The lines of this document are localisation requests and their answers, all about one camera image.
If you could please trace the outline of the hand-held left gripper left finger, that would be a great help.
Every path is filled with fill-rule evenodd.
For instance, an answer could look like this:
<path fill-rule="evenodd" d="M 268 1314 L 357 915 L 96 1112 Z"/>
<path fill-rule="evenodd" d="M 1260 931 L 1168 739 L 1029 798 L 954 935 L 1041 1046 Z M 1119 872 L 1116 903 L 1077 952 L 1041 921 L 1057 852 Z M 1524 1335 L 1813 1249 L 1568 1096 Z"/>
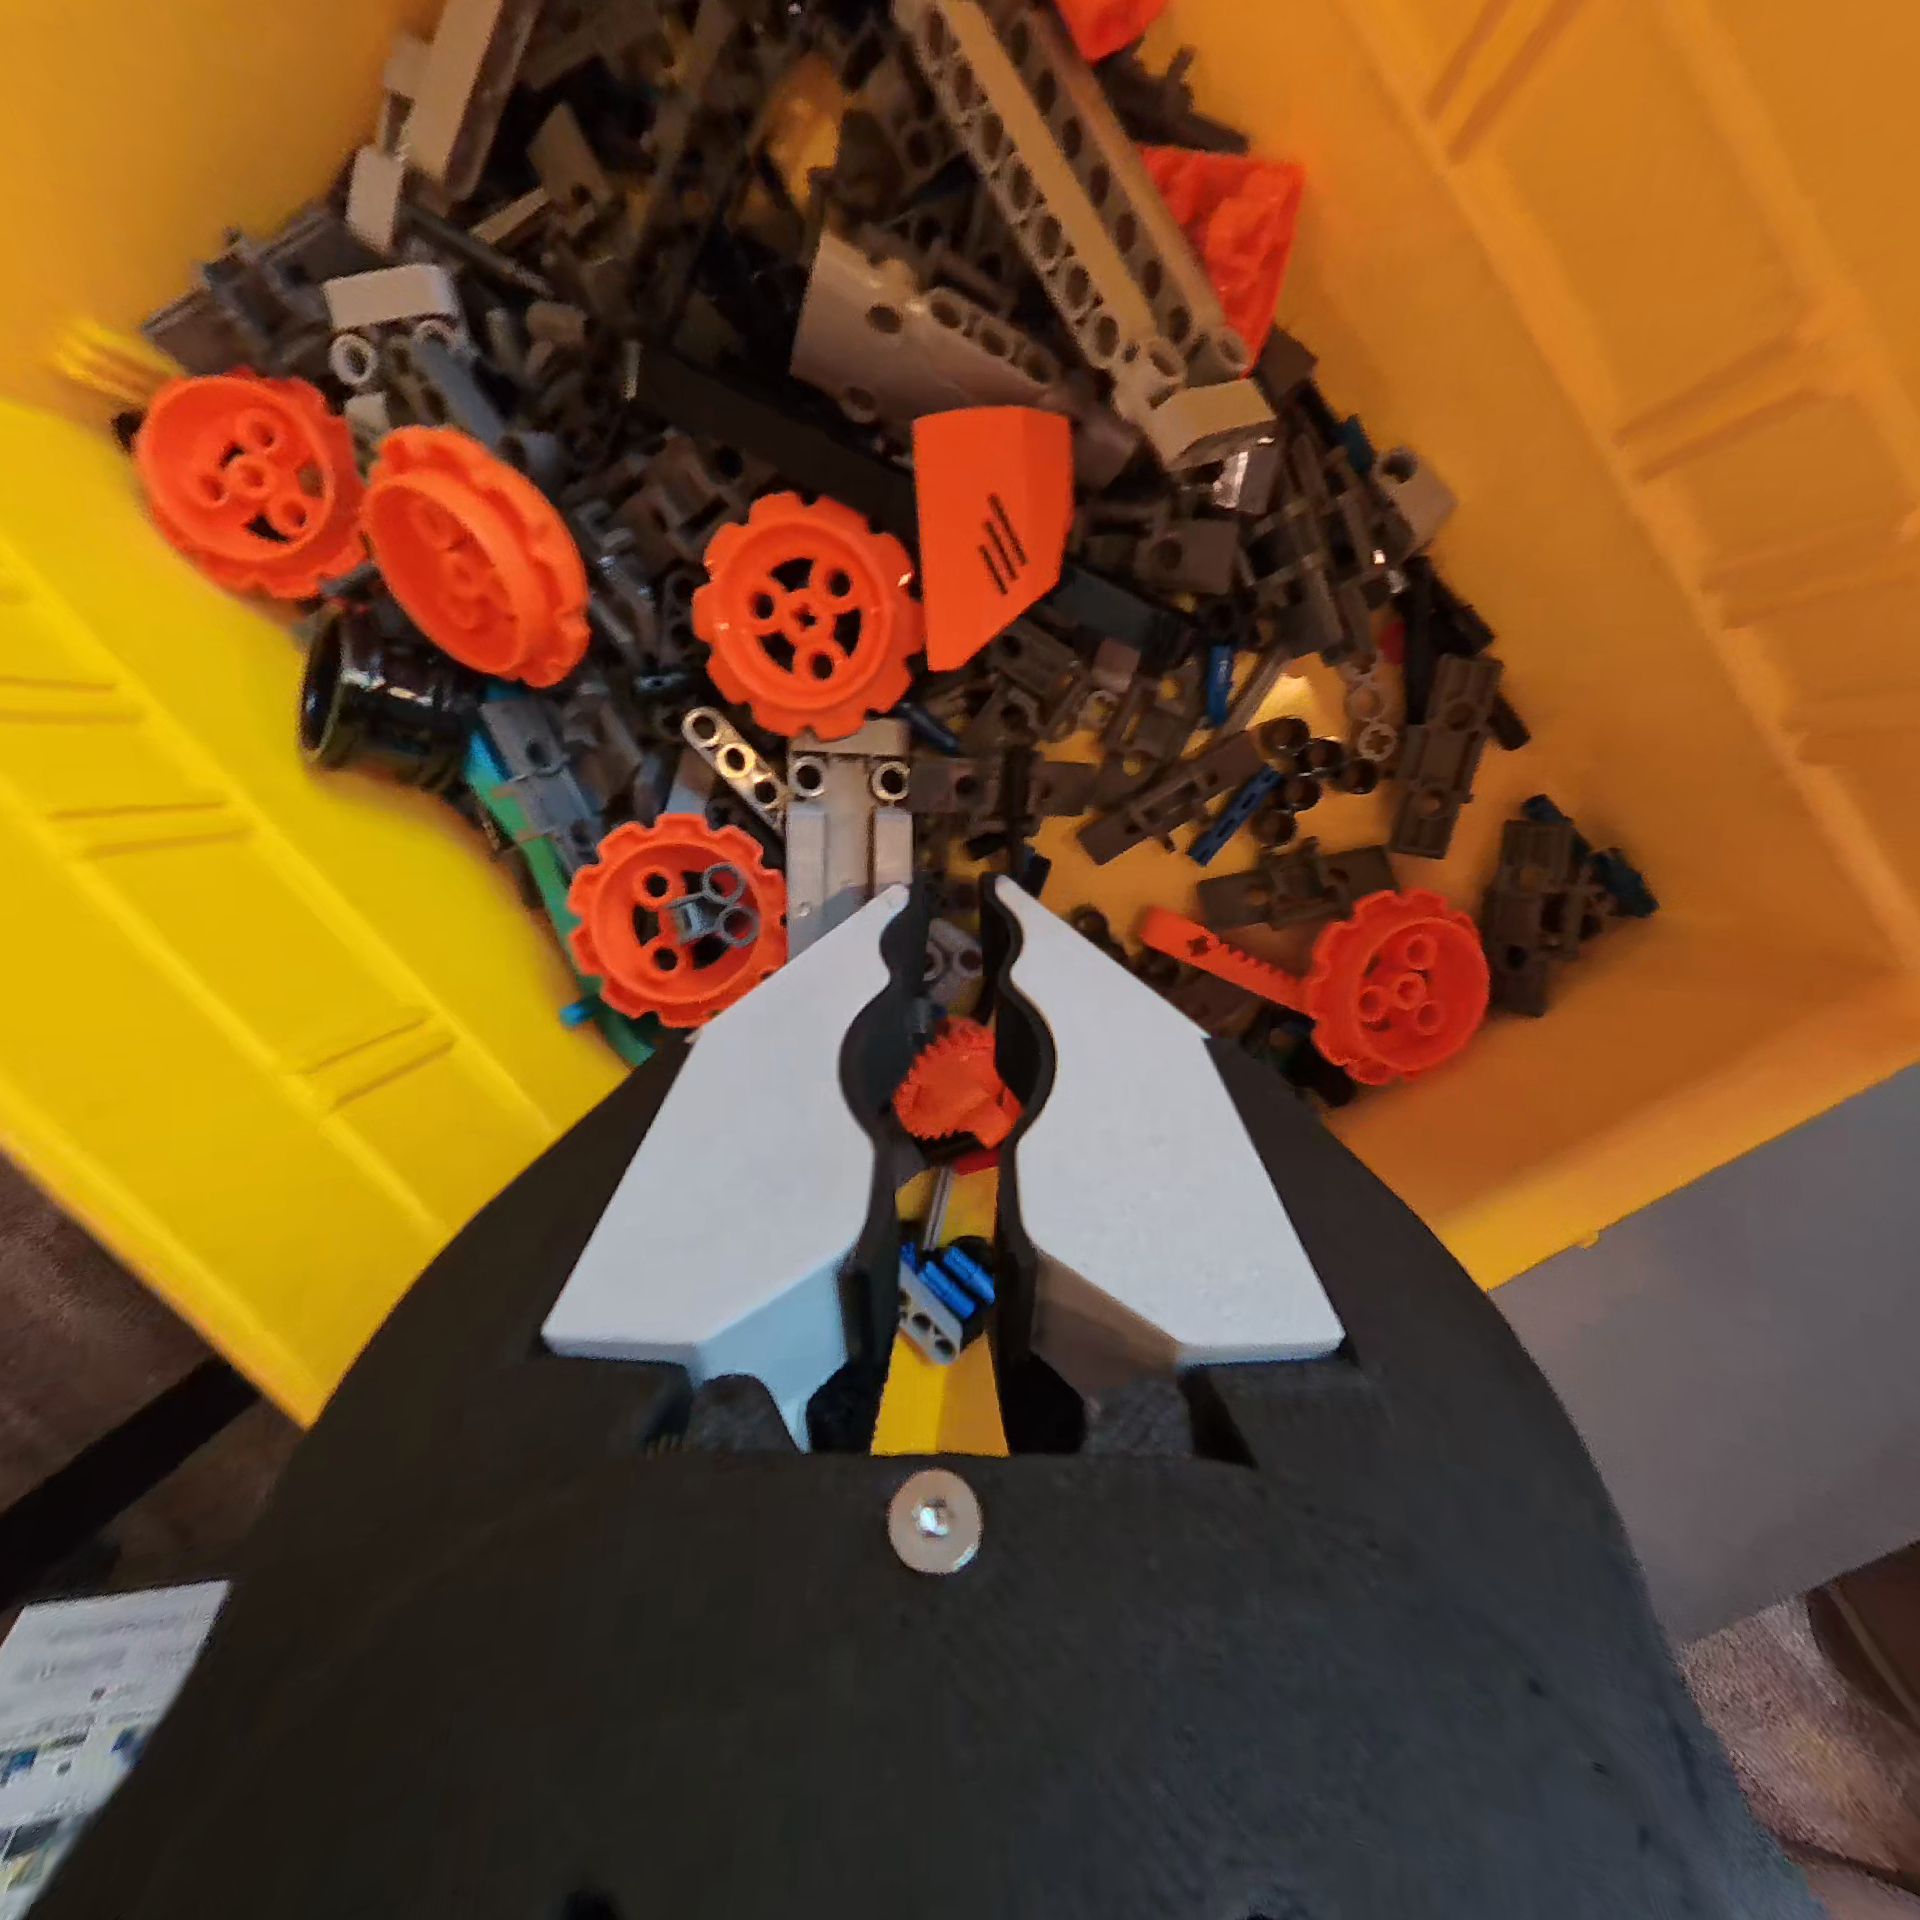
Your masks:
<path fill-rule="evenodd" d="M 568 1360 L 756 1380 L 808 1407 L 895 1327 L 892 1103 L 914 1059 L 928 900 L 880 889 L 688 1046 L 542 1339 Z"/>

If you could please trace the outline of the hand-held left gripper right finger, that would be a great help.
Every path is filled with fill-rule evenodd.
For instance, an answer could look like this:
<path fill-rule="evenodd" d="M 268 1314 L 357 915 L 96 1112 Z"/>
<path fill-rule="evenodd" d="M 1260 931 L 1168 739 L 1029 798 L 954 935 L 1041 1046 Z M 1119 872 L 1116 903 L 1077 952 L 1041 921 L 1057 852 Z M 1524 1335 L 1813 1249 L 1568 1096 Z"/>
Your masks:
<path fill-rule="evenodd" d="M 1334 1358 L 1346 1331 L 1209 1035 L 1005 876 L 980 884 L 999 1151 L 992 1352 L 1013 1450 L 1145 1380 Z"/>

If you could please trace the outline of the small orange gear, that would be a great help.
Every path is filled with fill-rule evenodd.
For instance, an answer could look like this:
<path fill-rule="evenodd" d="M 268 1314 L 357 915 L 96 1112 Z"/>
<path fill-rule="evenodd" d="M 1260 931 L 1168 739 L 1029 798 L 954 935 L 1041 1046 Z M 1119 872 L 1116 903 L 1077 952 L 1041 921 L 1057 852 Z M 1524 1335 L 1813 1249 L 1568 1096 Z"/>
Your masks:
<path fill-rule="evenodd" d="M 897 1083 L 893 1113 L 920 1144 L 969 1139 L 1000 1147 L 1022 1107 L 996 1068 L 992 1028 L 967 1016 L 944 1019 Z"/>

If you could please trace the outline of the pile of building pieces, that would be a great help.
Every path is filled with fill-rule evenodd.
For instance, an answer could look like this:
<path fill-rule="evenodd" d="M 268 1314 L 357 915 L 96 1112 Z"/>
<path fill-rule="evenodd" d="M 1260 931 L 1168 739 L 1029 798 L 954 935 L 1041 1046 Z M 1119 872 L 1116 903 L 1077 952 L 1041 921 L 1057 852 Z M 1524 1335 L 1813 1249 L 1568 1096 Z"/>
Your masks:
<path fill-rule="evenodd" d="M 246 121 L 242 128 L 222 134 L 222 139 L 226 139 L 226 158 L 246 177 L 246 191 L 252 192 L 255 185 L 252 177 L 254 146 L 265 154 L 263 167 L 271 160 L 271 167 L 286 175 L 281 163 L 292 155 L 292 148 L 281 148 L 281 134 L 286 134 L 281 121 L 289 128 L 296 107 L 301 139 L 312 131 L 308 123 L 314 114 L 306 107 L 319 111 L 322 76 L 312 66 L 319 58 L 319 31 L 337 17 L 330 14 L 333 4 L 268 4 L 278 26 L 298 31 L 292 34 L 292 41 L 298 41 L 292 54 L 270 58 L 265 31 L 242 22 L 252 4 L 194 4 L 202 14 L 201 26 L 207 31 L 202 34 L 205 54 L 189 54 L 185 47 L 186 4 L 125 7 L 128 17 L 136 12 L 136 18 L 154 31 L 166 28 L 169 22 L 180 31 L 174 34 L 174 28 L 169 28 L 165 34 L 169 40 L 165 56 L 169 60 L 177 56 L 183 63 L 180 81 L 159 86 L 159 56 L 135 60 L 140 68 L 133 76 L 136 81 L 136 105 L 141 111 L 152 107 L 154 114 L 161 105 L 166 112 L 180 111 L 176 112 L 177 134 L 161 134 L 159 119 L 152 119 L 150 128 L 141 131 L 128 148 L 135 151 L 129 169 L 136 177 L 140 194 L 129 201 L 133 210 L 125 216 L 121 239 L 128 242 L 136 239 L 145 247 L 145 241 L 154 239 L 157 226 L 166 222 L 174 225 L 169 233 L 174 228 L 185 232 L 180 226 L 185 201 L 174 194 L 172 185 L 165 194 L 159 192 L 159 163 L 166 160 L 172 167 L 174 160 L 180 160 L 185 167 L 192 160 L 199 167 L 197 177 L 189 184 L 186 175 L 194 175 L 194 169 L 186 167 L 180 172 L 177 185 L 183 194 L 194 185 L 202 200 L 207 184 L 201 177 L 210 178 L 210 175 L 207 167 L 201 167 L 201 160 L 210 166 L 216 158 L 212 148 L 218 142 L 212 139 L 212 134 L 185 126 L 185 119 L 197 116 L 186 112 L 185 97 L 192 90 L 186 81 L 199 88 L 194 102 L 205 105 L 199 119 L 207 119 L 216 104 L 233 107 Z M 548 41 L 565 41 L 575 26 L 584 31 L 591 23 L 591 32 L 596 32 L 596 17 L 613 14 L 609 28 L 616 26 L 623 32 L 633 26 L 636 36 L 646 40 L 656 26 L 656 14 L 665 22 L 671 7 L 444 4 L 431 40 L 444 40 L 440 31 L 445 28 L 457 41 L 460 58 L 440 63 L 448 72 L 448 86 L 440 88 L 438 81 L 438 56 L 425 48 L 413 60 L 410 41 L 406 41 L 406 56 L 396 56 L 399 63 L 398 76 L 384 81 L 392 97 L 389 102 L 392 114 L 382 107 L 382 131 L 375 137 L 375 158 L 367 167 L 375 175 L 382 175 L 382 169 L 417 175 L 422 178 L 420 192 L 430 204 L 425 210 L 438 216 L 440 208 L 448 208 L 450 187 L 460 184 L 453 175 L 448 175 L 448 180 L 431 175 L 430 163 L 438 166 L 440 146 L 450 145 L 453 148 L 448 167 L 460 163 L 468 175 L 476 175 L 480 160 L 489 155 L 493 121 L 509 104 L 509 82 L 518 82 L 536 97 L 530 104 L 518 102 L 518 105 L 538 107 L 534 119 L 554 104 L 546 98 L 553 88 L 542 82 L 542 92 L 532 82 L 536 58 L 543 60 L 542 32 Z M 330 81 L 345 76 L 345 56 L 336 58 L 336 50 L 327 50 L 327 60 L 330 63 L 327 86 L 330 86 Z M 438 131 L 426 137 L 426 128 L 410 126 L 420 114 L 420 98 L 431 102 L 433 114 L 445 119 L 440 94 L 448 97 L 448 112 L 453 107 L 461 112 L 445 139 Z M 289 270 L 289 300 L 294 307 L 308 304 L 314 313 L 312 321 L 306 321 L 304 313 L 284 313 L 281 296 L 271 286 L 257 286 L 255 298 L 246 292 L 252 307 L 240 321 L 228 321 L 210 292 L 194 290 L 183 300 L 183 319 L 176 319 L 169 308 L 150 326 L 152 338 L 192 372 L 228 372 L 238 362 L 263 372 L 301 376 L 327 385 L 330 376 L 319 371 L 325 346 L 319 280 L 349 268 L 353 273 L 384 268 L 384 260 L 366 252 L 357 236 L 345 228 L 336 232 L 330 216 L 330 204 L 301 208 L 289 236 L 277 233 L 265 247 L 268 268 L 274 273 L 278 268 Z M 425 1228 L 410 1224 L 402 1232 L 399 1214 L 406 1208 L 398 1198 L 390 1202 L 380 1198 L 375 1208 L 373 1187 L 367 1187 L 373 1176 L 362 1178 L 357 1170 L 352 1178 L 366 1191 L 353 1188 L 346 1239 L 357 1234 L 366 1249 L 346 1257 L 346 1281 L 325 1283 L 310 1304 L 314 1312 L 319 1307 L 330 1312 L 341 1327 L 333 1332 L 322 1332 L 319 1320 L 308 1314 L 310 1328 L 306 1323 L 296 1328 L 296 1307 L 304 1312 L 304 1296 L 296 1298 L 286 1287 L 271 1296 L 270 1281 L 278 1283 L 274 1278 L 278 1274 L 274 1250 L 278 1249 L 286 1255 L 292 1249 L 281 1228 L 292 1232 L 296 1224 L 294 1201 L 304 1208 L 301 1216 L 319 1218 L 314 1211 L 319 1206 L 317 1188 L 306 1191 L 301 1187 L 304 1176 L 310 1176 L 312 1183 L 319 1178 L 317 1122 L 301 1116 L 298 1146 L 294 1146 L 298 1127 L 289 1118 L 268 1122 L 270 1098 L 261 1076 L 265 1068 L 246 1063 L 242 1072 L 238 1040 L 214 1040 L 212 1034 L 216 1016 L 218 1019 L 233 1016 L 238 1022 L 242 985 L 296 990 L 287 1007 L 301 1018 L 306 1012 L 345 1016 L 345 974 L 341 982 L 328 976 L 325 993 L 319 993 L 319 974 L 327 971 L 319 950 L 312 955 L 301 952 L 298 970 L 287 976 L 274 974 L 274 979 L 268 979 L 268 974 L 254 976 L 254 971 L 277 955 L 292 966 L 296 931 L 310 931 L 314 940 L 325 932 L 330 943 L 327 953 L 341 947 L 333 940 L 341 929 L 325 915 L 312 919 L 306 908 L 333 908 L 330 894 L 337 894 L 337 887 L 330 882 L 342 876 L 352 878 L 352 884 L 377 880 L 375 892 L 384 889 L 382 900 L 367 908 L 373 921 L 366 929 L 360 929 L 360 921 L 367 915 L 360 915 L 359 908 L 342 921 L 353 940 L 359 931 L 375 935 L 369 952 L 384 966 L 399 952 L 396 947 L 405 919 L 399 908 L 425 908 L 425 894 L 413 899 L 409 889 L 438 876 L 438 872 L 426 873 L 430 859 L 438 856 L 425 852 L 422 825 L 392 825 L 399 815 L 409 822 L 413 815 L 422 815 L 420 808 L 413 808 L 413 811 L 389 808 L 390 822 L 386 825 L 346 828 L 346 839 L 341 846 L 327 846 L 328 857 L 337 856 L 333 859 L 337 872 L 325 870 L 325 864 L 314 870 L 306 856 L 319 857 L 319 844 L 312 848 L 296 846 L 304 833 L 296 815 L 306 803 L 286 798 L 292 793 L 287 783 L 298 784 L 292 763 L 287 762 L 286 780 L 278 775 L 268 780 L 265 759 L 261 759 L 265 753 L 270 680 L 261 680 L 268 670 L 261 636 L 268 631 L 265 620 L 278 622 L 268 610 L 268 601 L 287 590 L 274 588 L 268 592 L 246 584 L 238 588 L 238 596 L 222 596 L 224 584 L 189 584 L 186 572 L 201 568 L 199 545 L 186 561 L 159 561 L 159 532 L 129 532 L 133 484 L 128 480 L 121 488 L 128 497 L 121 515 L 125 529 L 104 538 L 101 561 L 72 561 L 76 579 L 80 585 L 102 592 L 112 588 L 112 609 L 86 615 L 86 620 L 98 624 L 114 672 L 125 670 L 128 687 L 136 681 L 144 689 L 141 700 L 150 698 L 157 715 L 152 727 L 157 729 L 165 720 L 169 729 L 180 735 L 183 753 L 192 748 L 199 754 L 199 759 L 192 754 L 176 756 L 177 766 L 172 759 L 165 762 L 166 777 L 172 780 L 177 774 L 180 783 L 159 791 L 159 745 L 152 745 L 150 753 L 141 748 L 140 753 L 145 759 L 128 775 L 133 800 L 140 800 L 141 808 L 150 803 L 154 809 L 161 800 L 169 808 L 176 800 L 205 803 L 207 838 L 194 846 L 207 859 L 212 859 L 207 848 L 228 848 L 231 852 L 257 841 L 254 852 L 261 852 L 261 859 L 271 852 L 278 866 L 270 859 L 261 866 L 255 859 L 263 878 L 255 882 L 234 880 L 233 876 L 240 870 L 228 857 L 226 870 L 214 878 L 159 887 L 154 899 L 172 915 L 161 924 L 166 940 L 172 943 L 177 931 L 180 970 L 185 970 L 185 935 L 192 932 L 197 940 L 207 935 L 212 959 L 222 968 L 233 962 L 226 970 L 231 982 L 222 976 L 224 983 L 214 993 L 212 974 L 216 970 L 212 960 L 205 960 L 205 1007 L 199 1008 L 197 1003 L 199 1011 L 186 1012 L 185 983 L 174 983 L 169 976 L 161 988 L 159 960 L 141 959 L 140 968 L 145 982 L 141 993 L 161 1012 L 128 1016 L 141 1038 L 135 1048 L 136 1072 L 128 1068 L 128 1089 L 136 1087 L 136 1092 L 129 1091 L 124 1103 L 129 1116 L 124 1130 L 125 1140 L 109 1151 L 104 1146 L 104 1118 L 86 1124 L 98 1134 L 94 1144 L 101 1147 L 102 1167 L 98 1178 L 88 1176 L 101 1196 L 86 1201 L 86 1224 L 109 1242 L 114 1252 L 128 1255 L 135 1274 L 186 1327 L 202 1332 L 216 1352 L 228 1355 L 252 1354 L 252 1360 L 242 1360 L 242 1369 L 252 1367 L 255 1378 L 265 1378 L 278 1367 L 287 1376 L 330 1380 L 345 1367 L 342 1355 L 352 1355 L 373 1328 L 375 1307 L 384 1312 L 392 1296 L 399 1281 L 399 1267 L 396 1264 L 399 1243 L 410 1234 L 409 1243 L 425 1247 L 420 1239 Z M 1136 584 L 1130 569 L 1136 532 L 1141 530 L 1127 523 L 1113 530 L 1125 536 L 1118 539 L 1116 558 L 1069 561 L 1065 588 L 1050 594 L 1050 607 L 1041 601 L 1041 624 L 1065 641 L 1082 643 L 1082 651 L 1089 651 L 1095 643 L 1110 656 L 1118 651 L 1116 658 L 1122 666 L 1145 670 L 1145 687 L 1150 687 L 1154 670 L 1160 666 L 1173 668 L 1209 647 L 1224 660 L 1236 643 L 1254 643 L 1254 638 L 1266 643 L 1271 638 L 1257 626 L 1249 592 L 1241 596 L 1248 601 L 1245 614 L 1232 596 L 1221 599 L 1221 594 L 1212 594 L 1218 607 L 1202 614 L 1205 594 L 1194 601 L 1178 585 L 1160 585 L 1168 579 L 1165 569 L 1160 574 L 1148 572 Z M 274 1191 L 286 1188 L 294 1198 L 284 1201 L 289 1211 L 271 1211 L 270 1187 Z"/>

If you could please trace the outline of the yellow parts bin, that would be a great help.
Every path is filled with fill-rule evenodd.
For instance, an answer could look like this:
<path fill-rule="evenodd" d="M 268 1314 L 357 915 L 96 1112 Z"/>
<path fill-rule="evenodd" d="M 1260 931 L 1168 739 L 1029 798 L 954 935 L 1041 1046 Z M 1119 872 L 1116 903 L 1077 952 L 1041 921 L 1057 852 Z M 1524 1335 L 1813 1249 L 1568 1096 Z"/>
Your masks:
<path fill-rule="evenodd" d="M 445 808 L 56 372 L 322 194 L 437 4 L 5 4 L 5 1152 L 301 1425 L 616 1081 Z M 1914 4 L 1169 4 L 1281 321 L 1455 495 L 1546 793 L 1662 903 L 1336 1131 L 1492 1287 L 1914 1059 Z"/>

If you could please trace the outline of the orange toothed rack piece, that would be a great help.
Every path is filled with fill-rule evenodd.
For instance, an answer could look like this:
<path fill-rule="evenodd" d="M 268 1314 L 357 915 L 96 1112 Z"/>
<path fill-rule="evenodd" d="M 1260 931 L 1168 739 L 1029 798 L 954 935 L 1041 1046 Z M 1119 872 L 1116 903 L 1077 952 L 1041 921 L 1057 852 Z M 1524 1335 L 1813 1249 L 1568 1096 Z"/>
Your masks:
<path fill-rule="evenodd" d="M 1305 976 L 1289 974 L 1253 952 L 1245 952 L 1194 919 L 1164 906 L 1150 906 L 1136 921 L 1145 952 L 1192 974 L 1228 983 L 1241 994 L 1257 998 L 1289 1016 L 1312 1019 L 1312 998 Z"/>

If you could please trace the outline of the orange toothed wheel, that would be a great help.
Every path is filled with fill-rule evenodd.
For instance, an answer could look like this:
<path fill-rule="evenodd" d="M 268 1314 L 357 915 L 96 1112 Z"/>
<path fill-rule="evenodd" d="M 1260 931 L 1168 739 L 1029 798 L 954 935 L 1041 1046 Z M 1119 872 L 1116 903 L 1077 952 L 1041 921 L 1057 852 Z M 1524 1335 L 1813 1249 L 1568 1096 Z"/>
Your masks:
<path fill-rule="evenodd" d="M 133 457 L 166 545 L 231 592 L 296 603 L 367 558 L 349 426 L 298 378 L 174 378 Z"/>
<path fill-rule="evenodd" d="M 1374 892 L 1318 929 L 1302 974 L 1316 1052 L 1378 1089 L 1464 1050 L 1489 1003 L 1477 924 L 1428 889 Z"/>
<path fill-rule="evenodd" d="M 566 889 L 574 962 L 623 1018 L 692 1028 L 786 960 L 786 887 L 760 841 L 698 811 L 623 823 Z"/>
<path fill-rule="evenodd" d="M 583 553 L 553 504 L 478 440 L 396 428 L 377 447 L 359 521 L 399 610 L 455 664 L 530 689 L 583 664 Z"/>
<path fill-rule="evenodd" d="M 769 495 L 716 530 L 703 564 L 689 617 L 708 680 L 760 729 L 834 740 L 912 689 L 924 651 L 914 564 L 862 512 Z"/>

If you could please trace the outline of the black rubber tyre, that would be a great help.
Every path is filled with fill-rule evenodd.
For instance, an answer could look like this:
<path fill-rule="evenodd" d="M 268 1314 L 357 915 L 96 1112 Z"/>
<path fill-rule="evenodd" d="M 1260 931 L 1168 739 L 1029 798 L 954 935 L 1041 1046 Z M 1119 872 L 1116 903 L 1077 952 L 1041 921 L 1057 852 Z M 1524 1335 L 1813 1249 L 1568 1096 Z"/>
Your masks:
<path fill-rule="evenodd" d="M 438 793 L 464 771 L 484 683 L 425 641 L 357 609 L 306 622 L 296 740 L 322 774 L 359 769 Z"/>

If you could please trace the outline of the orange curved panel piece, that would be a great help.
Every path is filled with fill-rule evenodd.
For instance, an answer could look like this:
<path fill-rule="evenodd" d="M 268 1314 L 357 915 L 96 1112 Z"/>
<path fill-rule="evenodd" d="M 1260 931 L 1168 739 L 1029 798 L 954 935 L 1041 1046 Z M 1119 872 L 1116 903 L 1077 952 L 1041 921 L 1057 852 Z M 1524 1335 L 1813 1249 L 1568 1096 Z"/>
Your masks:
<path fill-rule="evenodd" d="M 926 660 L 977 656 L 1060 582 L 1072 526 L 1072 426 L 993 404 L 912 426 Z"/>

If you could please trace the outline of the printed paper label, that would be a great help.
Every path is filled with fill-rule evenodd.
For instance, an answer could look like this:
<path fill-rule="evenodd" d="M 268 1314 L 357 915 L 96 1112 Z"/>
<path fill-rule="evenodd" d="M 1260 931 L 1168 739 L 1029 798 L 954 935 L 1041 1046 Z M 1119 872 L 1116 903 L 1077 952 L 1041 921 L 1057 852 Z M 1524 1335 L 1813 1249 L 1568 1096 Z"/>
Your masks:
<path fill-rule="evenodd" d="M 20 1609 L 1 1644 L 1 1916 L 29 1913 L 136 1763 L 212 1624 L 222 1580 Z"/>

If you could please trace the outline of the long grey frame piece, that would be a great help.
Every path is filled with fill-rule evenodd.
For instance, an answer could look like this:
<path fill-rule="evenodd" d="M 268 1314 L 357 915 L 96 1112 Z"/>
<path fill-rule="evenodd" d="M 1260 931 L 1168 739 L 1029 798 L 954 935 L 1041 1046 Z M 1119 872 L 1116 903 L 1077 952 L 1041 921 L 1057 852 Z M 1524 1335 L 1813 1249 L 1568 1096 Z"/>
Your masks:
<path fill-rule="evenodd" d="M 1254 354 L 1088 63 L 1045 4 L 893 2 L 1025 268 L 1110 404 L 1173 473 L 1269 441 Z"/>

